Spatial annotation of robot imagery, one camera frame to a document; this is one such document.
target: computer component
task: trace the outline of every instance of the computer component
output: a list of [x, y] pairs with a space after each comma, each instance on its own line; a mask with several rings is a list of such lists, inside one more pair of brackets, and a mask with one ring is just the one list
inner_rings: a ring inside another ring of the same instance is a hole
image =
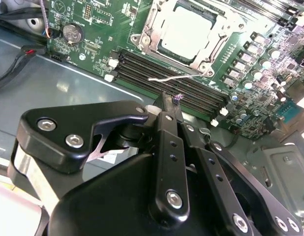
[[[258, 139], [267, 130], [264, 120], [275, 123], [290, 99], [286, 90], [304, 82], [304, 5], [282, 3], [281, 12], [271, 14], [267, 6], [246, 0], [55, 0], [49, 29], [62, 36], [50, 38], [48, 49], [152, 98], [160, 91], [183, 94], [184, 111]], [[243, 98], [233, 99], [233, 93]], [[235, 108], [221, 116], [227, 104]], [[246, 109], [241, 122], [234, 119], [236, 107]]]

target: black ram slot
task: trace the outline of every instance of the black ram slot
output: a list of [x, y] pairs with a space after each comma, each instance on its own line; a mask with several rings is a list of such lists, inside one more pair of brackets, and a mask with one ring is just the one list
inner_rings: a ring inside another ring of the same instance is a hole
[[160, 93], [160, 91], [166, 91], [171, 95], [177, 95], [179, 92], [182, 92], [184, 94], [184, 99], [181, 102], [182, 104], [184, 101], [188, 100], [187, 107], [191, 107], [190, 104], [195, 104], [195, 106], [197, 107], [197, 110], [199, 110], [202, 113], [208, 114], [208, 115], [212, 114], [217, 108], [217, 106], [213, 107], [213, 106], [208, 105], [205, 101], [202, 102], [202, 101], [197, 100], [196, 98], [192, 98], [189, 94], [186, 94], [184, 91], [177, 91], [176, 89], [169, 89], [171, 87], [166, 86], [164, 83], [160, 83], [160, 82], [156, 82], [155, 84], [152, 84], [151, 82], [145, 83], [143, 80], [141, 80], [139, 78], [135, 78], [131, 73], [127, 73], [127, 72], [119, 75], [119, 78], [128, 83], [131, 83], [133, 85], [147, 89], [148, 91], [153, 92], [155, 94]]
[[148, 78], [162, 79], [179, 74], [128, 51], [122, 51], [119, 60], [116, 69], [118, 79], [154, 94], [159, 94], [161, 91], [171, 95], [181, 93], [184, 95], [181, 104], [197, 112], [211, 116], [227, 102], [227, 95], [190, 78], [166, 82], [148, 81]]

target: black clamp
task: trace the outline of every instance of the black clamp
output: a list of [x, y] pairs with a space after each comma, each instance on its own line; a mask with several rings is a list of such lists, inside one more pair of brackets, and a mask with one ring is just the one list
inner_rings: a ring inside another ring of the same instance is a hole
[[159, 227], [179, 230], [194, 214], [186, 177], [186, 166], [192, 164], [203, 187], [197, 191], [208, 194], [214, 206], [213, 213], [206, 213], [219, 235], [304, 235], [295, 217], [231, 153], [208, 137], [203, 143], [198, 130], [183, 122], [179, 104], [164, 96], [158, 114], [133, 101], [28, 111], [21, 117], [16, 148], [66, 178], [78, 175], [95, 149], [139, 147], [144, 158], [153, 155], [147, 209]]

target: silver screw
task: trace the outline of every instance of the silver screw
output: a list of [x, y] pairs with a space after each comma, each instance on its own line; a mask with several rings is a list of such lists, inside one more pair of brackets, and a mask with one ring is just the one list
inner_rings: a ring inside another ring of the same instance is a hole
[[281, 220], [279, 217], [276, 217], [275, 218], [275, 221], [276, 221], [276, 223], [279, 225], [279, 227], [283, 230], [283, 231], [285, 231], [285, 232], [288, 232], [289, 231], [289, 229], [288, 229], [288, 227], [286, 226], [286, 224], [283, 222], [283, 220]]
[[66, 137], [65, 142], [72, 148], [80, 148], [83, 146], [83, 139], [76, 134], [70, 134]]
[[136, 110], [137, 110], [138, 112], [140, 112], [140, 113], [143, 113], [143, 112], [144, 112], [144, 110], [143, 110], [141, 107], [136, 107]]
[[175, 209], [180, 209], [182, 208], [182, 198], [178, 193], [174, 191], [169, 191], [166, 194], [166, 198], [168, 203]]
[[293, 220], [288, 218], [288, 221], [289, 221], [290, 226], [292, 227], [293, 230], [295, 230], [296, 232], [300, 231], [300, 228], [298, 227], [298, 225]]
[[218, 151], [222, 151], [222, 148], [219, 144], [213, 144]]
[[37, 126], [44, 131], [53, 131], [56, 128], [56, 124], [50, 119], [41, 119]]
[[144, 36], [141, 40], [141, 42], [144, 44], [144, 45], [149, 45], [151, 40], [148, 36]]
[[195, 129], [194, 129], [190, 124], [186, 125], [186, 127], [187, 127], [191, 132], [195, 131]]
[[200, 70], [201, 72], [205, 72], [206, 69], [207, 69], [207, 67], [206, 67], [206, 64], [205, 64], [205, 63], [200, 64], [199, 70]]
[[248, 225], [246, 224], [244, 219], [241, 218], [239, 215], [234, 214], [233, 221], [234, 221], [235, 225], [240, 229], [240, 231], [242, 231], [243, 233], [248, 232]]
[[173, 118], [171, 118], [170, 116], [166, 115], [165, 116], [168, 120], [173, 120]]

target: cable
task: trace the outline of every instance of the cable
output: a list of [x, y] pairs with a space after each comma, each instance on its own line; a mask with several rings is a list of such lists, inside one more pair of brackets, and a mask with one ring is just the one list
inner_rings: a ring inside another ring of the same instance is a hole
[[170, 77], [167, 77], [164, 79], [148, 78], [148, 81], [166, 82], [169, 80], [190, 78], [190, 77], [196, 77], [196, 76], [204, 76], [204, 74], [202, 74], [202, 75], [178, 75], [178, 76], [170, 76]]
[[40, 8], [42, 9], [42, 13], [43, 13], [46, 36], [47, 36], [47, 38], [50, 38], [49, 31], [48, 31], [48, 29], [49, 29], [48, 18], [47, 18], [47, 14], [46, 14], [45, 5], [44, 5], [44, 0], [39, 0], [39, 3], [40, 3]]
[[235, 143], [239, 140], [240, 135], [241, 132], [238, 132], [236, 135], [234, 135], [232, 141], [227, 146], [225, 146], [225, 148], [230, 149], [231, 147], [233, 147]]
[[25, 7], [18, 10], [0, 14], [0, 20], [22, 20], [31, 18], [43, 18], [43, 13], [38, 7]]
[[37, 42], [39, 44], [42, 44], [42, 45], [47, 44], [47, 40], [45, 37], [42, 37], [42, 36], [34, 34], [34, 33], [27, 32], [26, 30], [18, 28], [9, 22], [0, 20], [0, 27], [4, 28], [6, 30], [12, 31], [14, 33], [17, 33], [17, 34], [23, 36], [24, 38], [27, 38], [27, 39]]
[[0, 89], [9, 84], [34, 56], [35, 54], [25, 55], [9, 74], [0, 76]]
[[9, 84], [28, 64], [28, 62], [37, 54], [46, 53], [45, 46], [33, 45], [23, 46], [17, 54], [11, 66], [0, 76], [0, 89]]

